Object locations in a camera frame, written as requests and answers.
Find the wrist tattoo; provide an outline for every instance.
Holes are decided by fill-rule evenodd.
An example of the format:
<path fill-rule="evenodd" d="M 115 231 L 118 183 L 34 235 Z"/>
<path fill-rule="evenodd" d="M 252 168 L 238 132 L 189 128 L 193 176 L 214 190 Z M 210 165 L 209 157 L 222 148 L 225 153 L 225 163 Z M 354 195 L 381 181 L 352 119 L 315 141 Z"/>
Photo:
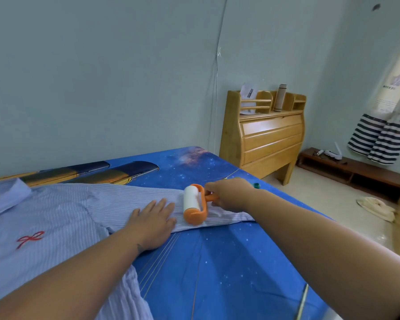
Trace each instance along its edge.
<path fill-rule="evenodd" d="M 136 244 L 136 247 L 138 248 L 138 255 L 145 251 L 144 247 L 142 247 L 140 244 Z"/>

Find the cloth on floor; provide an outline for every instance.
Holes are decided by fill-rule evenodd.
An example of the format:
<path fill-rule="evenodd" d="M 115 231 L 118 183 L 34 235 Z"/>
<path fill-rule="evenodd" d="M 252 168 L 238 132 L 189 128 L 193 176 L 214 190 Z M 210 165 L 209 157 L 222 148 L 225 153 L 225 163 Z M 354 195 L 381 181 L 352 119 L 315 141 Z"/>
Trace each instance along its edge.
<path fill-rule="evenodd" d="M 6 200 L 9 193 L 14 200 Z M 183 219 L 183 191 L 176 189 L 77 183 L 28 188 L 19 179 L 0 182 L 0 299 L 118 231 L 134 209 L 161 198 L 175 202 L 174 232 L 253 220 L 210 206 L 208 219 L 192 226 Z M 152 319 L 133 266 L 96 319 Z"/>
<path fill-rule="evenodd" d="M 377 198 L 365 197 L 356 200 L 357 204 L 364 210 L 376 215 L 377 217 L 384 219 L 385 221 L 394 222 L 395 209 L 386 205 L 384 202 Z"/>

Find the light blue wall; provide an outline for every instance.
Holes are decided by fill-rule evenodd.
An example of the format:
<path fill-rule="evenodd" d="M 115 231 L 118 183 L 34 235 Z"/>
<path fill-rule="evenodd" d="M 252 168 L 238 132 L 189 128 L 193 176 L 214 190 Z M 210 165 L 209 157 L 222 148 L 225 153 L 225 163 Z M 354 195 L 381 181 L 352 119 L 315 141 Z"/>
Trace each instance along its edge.
<path fill-rule="evenodd" d="M 0 176 L 188 145 L 218 152 L 226 91 L 246 80 L 306 94 L 311 120 L 346 0 L 228 1 L 209 142 L 223 5 L 0 0 Z"/>
<path fill-rule="evenodd" d="M 346 145 L 400 52 L 400 0 L 351 0 L 337 34 L 304 147 L 334 149 L 337 141 L 344 156 L 371 163 Z M 400 158 L 390 169 L 400 172 Z"/>

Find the white roller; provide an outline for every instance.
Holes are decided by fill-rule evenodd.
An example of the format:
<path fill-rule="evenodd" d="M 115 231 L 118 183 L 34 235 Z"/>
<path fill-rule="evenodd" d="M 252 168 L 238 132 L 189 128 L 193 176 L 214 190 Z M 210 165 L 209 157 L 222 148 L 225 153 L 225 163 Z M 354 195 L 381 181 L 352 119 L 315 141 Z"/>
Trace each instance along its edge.
<path fill-rule="evenodd" d="M 190 185 L 184 190 L 184 211 L 190 208 L 195 208 L 200 211 L 198 201 L 199 190 L 197 187 Z"/>

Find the red bow embroidery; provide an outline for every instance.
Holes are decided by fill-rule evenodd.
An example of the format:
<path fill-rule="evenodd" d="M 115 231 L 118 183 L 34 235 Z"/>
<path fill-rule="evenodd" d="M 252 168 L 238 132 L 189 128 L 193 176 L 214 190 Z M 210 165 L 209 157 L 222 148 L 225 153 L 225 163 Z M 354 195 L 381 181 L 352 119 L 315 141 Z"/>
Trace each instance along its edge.
<path fill-rule="evenodd" d="M 44 231 L 39 231 L 33 234 L 32 236 L 23 236 L 16 240 L 17 242 L 21 242 L 20 245 L 16 249 L 20 249 L 23 244 L 26 242 L 29 242 L 30 240 L 40 240 L 43 239 L 43 237 L 40 237 L 41 235 L 44 234 Z"/>

